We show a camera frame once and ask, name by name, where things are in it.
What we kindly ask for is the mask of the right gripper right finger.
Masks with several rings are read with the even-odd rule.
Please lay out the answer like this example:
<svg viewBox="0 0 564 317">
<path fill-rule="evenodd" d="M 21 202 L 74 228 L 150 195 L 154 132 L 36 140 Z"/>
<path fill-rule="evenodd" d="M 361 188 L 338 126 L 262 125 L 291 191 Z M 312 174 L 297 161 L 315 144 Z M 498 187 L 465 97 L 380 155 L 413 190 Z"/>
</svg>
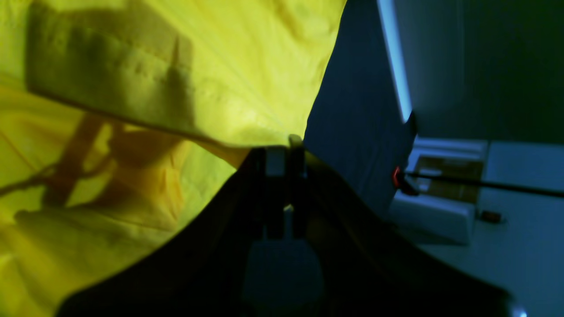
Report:
<svg viewBox="0 0 564 317">
<path fill-rule="evenodd" d="M 304 141 L 298 135 L 289 136 L 287 161 L 289 173 L 290 204 L 293 207 L 292 237 L 304 239 L 306 232 L 306 211 L 304 208 L 305 182 L 308 179 Z"/>
</svg>

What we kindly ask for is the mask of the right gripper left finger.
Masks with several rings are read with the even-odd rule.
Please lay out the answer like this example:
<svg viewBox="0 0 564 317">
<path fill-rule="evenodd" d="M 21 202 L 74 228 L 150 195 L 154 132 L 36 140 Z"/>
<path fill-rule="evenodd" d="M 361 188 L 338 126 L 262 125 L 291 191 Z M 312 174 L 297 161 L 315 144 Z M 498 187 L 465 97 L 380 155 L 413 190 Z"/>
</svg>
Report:
<svg viewBox="0 0 564 317">
<path fill-rule="evenodd" d="M 284 237 L 286 202 L 286 147 L 267 147 L 264 157 L 263 219 L 266 237 Z"/>
</svg>

